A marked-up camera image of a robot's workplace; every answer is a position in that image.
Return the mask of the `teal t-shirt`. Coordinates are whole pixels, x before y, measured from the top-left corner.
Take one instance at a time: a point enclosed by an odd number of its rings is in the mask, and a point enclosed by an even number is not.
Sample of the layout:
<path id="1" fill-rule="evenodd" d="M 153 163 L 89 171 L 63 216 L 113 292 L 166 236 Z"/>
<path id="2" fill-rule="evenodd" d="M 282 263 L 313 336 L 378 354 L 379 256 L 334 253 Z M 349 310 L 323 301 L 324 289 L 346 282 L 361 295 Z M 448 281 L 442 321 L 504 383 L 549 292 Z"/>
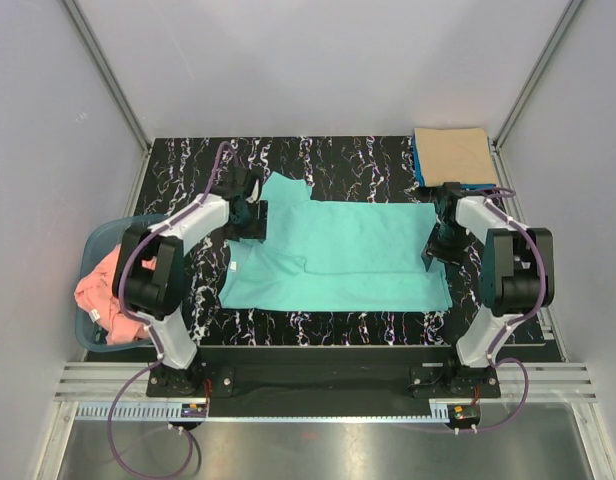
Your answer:
<path id="1" fill-rule="evenodd" d="M 429 203 L 319 201 L 303 180 L 272 174 L 264 241 L 229 244 L 224 309 L 283 312 L 447 311 L 440 262 L 421 253 L 436 224 Z"/>

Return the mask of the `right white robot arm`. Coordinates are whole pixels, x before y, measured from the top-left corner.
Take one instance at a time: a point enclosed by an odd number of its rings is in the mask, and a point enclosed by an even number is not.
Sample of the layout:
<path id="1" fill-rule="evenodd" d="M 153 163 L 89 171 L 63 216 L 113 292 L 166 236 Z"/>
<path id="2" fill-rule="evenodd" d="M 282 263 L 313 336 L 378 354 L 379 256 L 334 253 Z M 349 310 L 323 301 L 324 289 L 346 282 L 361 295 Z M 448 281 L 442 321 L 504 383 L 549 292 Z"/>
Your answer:
<path id="1" fill-rule="evenodd" d="M 553 235 L 546 228 L 525 225 L 495 203 L 514 196 L 504 187 L 466 189 L 456 182 L 435 192 L 438 224 L 423 247 L 424 266 L 430 268 L 436 261 L 459 266 L 471 238 L 482 244 L 481 307 L 454 346 L 456 363 L 441 374 L 443 387 L 454 396 L 474 389 L 475 369 L 493 367 L 514 330 L 554 299 Z"/>

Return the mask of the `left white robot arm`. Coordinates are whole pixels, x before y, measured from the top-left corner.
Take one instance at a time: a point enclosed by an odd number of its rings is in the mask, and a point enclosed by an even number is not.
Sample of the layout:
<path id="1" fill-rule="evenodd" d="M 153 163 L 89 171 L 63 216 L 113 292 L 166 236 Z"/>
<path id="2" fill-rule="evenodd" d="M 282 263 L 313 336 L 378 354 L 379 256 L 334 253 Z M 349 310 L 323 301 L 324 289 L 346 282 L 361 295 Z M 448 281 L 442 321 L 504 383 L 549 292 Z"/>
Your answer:
<path id="1" fill-rule="evenodd" d="M 228 240 L 263 242 L 263 184 L 258 173 L 237 167 L 181 211 L 147 227 L 131 226 L 122 236 L 112 293 L 124 315 L 149 334 L 158 359 L 171 369 L 169 384 L 181 395 L 196 394 L 204 382 L 181 313 L 185 256 L 217 230 Z"/>

